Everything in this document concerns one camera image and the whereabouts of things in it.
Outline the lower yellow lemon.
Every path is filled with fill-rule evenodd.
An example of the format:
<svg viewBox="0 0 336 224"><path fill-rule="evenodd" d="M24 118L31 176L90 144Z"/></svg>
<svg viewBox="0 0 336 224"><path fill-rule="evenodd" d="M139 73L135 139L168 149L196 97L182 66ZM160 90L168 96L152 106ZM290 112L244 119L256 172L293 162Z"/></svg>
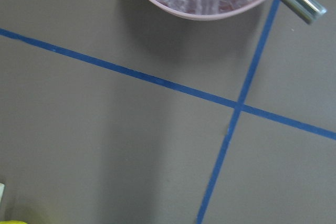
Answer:
<svg viewBox="0 0 336 224"><path fill-rule="evenodd" d="M19 220L7 220L7 221L0 221L0 224L27 224L27 223Z"/></svg>

